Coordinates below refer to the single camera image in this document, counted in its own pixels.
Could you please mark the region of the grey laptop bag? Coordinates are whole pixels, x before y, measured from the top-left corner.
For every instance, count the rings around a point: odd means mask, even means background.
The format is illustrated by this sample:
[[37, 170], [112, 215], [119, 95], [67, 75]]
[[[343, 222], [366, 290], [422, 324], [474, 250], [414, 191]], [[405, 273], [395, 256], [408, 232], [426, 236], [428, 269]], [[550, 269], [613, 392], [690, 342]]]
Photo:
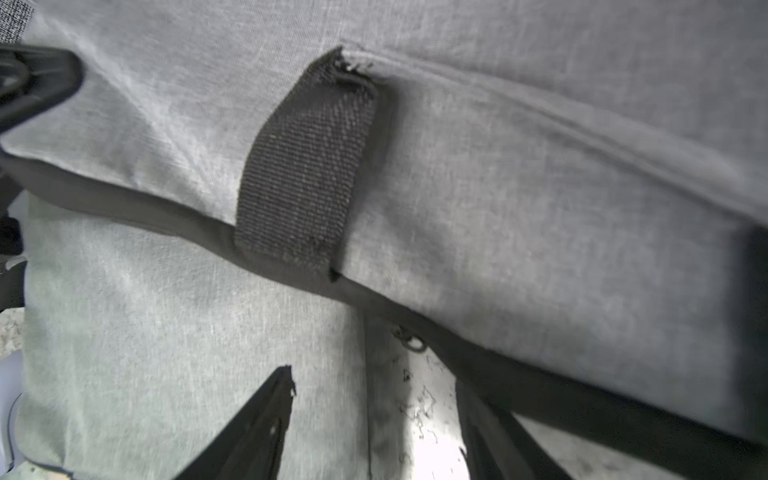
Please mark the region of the grey laptop bag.
[[69, 50], [1, 132], [1, 306], [31, 198], [352, 308], [369, 473], [489, 404], [685, 479], [767, 475], [763, 1], [5, 1]]
[[78, 479], [170, 479], [278, 367], [296, 391], [279, 475], [369, 473], [350, 307], [185, 240], [31, 198], [16, 439]]

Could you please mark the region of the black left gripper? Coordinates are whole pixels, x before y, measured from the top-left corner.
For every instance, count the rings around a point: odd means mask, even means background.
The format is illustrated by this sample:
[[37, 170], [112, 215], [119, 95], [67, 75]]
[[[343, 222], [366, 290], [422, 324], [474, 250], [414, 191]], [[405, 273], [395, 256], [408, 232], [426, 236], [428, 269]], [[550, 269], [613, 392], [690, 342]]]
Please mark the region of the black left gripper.
[[1, 132], [66, 101], [83, 79], [83, 64], [69, 50], [2, 43]]

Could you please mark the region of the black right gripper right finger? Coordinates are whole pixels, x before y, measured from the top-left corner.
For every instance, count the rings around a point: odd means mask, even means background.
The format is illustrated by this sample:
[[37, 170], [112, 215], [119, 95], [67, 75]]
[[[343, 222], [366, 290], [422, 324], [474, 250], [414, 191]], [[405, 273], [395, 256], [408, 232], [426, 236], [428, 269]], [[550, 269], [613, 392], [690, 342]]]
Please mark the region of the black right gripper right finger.
[[509, 412], [457, 381], [456, 401], [464, 457], [472, 480], [556, 480], [570, 475]]

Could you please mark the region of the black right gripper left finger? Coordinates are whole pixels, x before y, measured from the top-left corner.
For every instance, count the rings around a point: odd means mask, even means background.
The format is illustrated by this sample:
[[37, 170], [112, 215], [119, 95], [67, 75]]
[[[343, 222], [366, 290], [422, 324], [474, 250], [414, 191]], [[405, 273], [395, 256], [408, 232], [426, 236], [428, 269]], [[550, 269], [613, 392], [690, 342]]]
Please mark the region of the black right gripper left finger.
[[291, 367], [275, 369], [176, 480], [275, 480], [294, 393]]

